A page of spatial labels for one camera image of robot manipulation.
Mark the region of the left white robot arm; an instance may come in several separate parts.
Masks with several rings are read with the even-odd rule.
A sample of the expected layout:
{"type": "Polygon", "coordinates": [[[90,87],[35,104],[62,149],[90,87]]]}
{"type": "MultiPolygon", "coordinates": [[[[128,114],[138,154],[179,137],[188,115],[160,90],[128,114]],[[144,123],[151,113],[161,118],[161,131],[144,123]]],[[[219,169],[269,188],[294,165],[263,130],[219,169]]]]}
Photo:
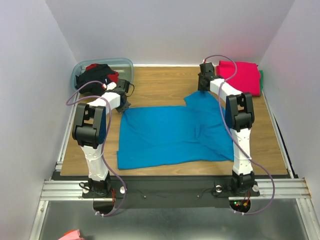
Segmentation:
{"type": "Polygon", "coordinates": [[[110,171],[104,161],[104,144],[111,125],[112,110],[123,113],[129,108],[127,93],[133,84],[125,79],[119,79],[117,83],[93,80],[76,89],[80,92],[93,84],[98,84],[104,91],[101,96],[92,96],[96,100],[89,103],[67,101],[66,105],[77,105],[72,138],[82,149],[88,167],[88,182],[81,183],[80,187],[84,194],[93,193],[106,197],[114,192],[110,183],[110,171]]]}

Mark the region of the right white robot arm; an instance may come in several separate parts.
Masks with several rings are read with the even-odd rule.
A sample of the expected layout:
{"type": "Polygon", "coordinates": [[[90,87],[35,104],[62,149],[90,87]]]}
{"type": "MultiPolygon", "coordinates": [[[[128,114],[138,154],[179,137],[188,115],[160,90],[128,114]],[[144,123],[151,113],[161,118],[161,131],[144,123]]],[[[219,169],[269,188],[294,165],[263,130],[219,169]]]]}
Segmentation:
{"type": "Polygon", "coordinates": [[[255,120],[252,95],[237,90],[216,75],[211,62],[201,63],[199,67],[198,90],[210,91],[225,102],[222,119],[231,135],[234,155],[230,189],[233,194],[242,195],[255,185],[250,156],[250,135],[255,120]]]}

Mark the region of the blue t shirt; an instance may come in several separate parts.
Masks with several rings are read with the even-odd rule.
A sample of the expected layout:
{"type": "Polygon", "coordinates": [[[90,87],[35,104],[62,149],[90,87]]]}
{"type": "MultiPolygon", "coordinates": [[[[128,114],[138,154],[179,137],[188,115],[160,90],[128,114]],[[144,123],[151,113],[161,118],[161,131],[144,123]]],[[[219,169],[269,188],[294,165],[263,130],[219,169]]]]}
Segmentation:
{"type": "Polygon", "coordinates": [[[117,166],[120,170],[234,159],[218,100],[208,92],[185,97],[184,106],[137,107],[121,118],[117,166]]]}

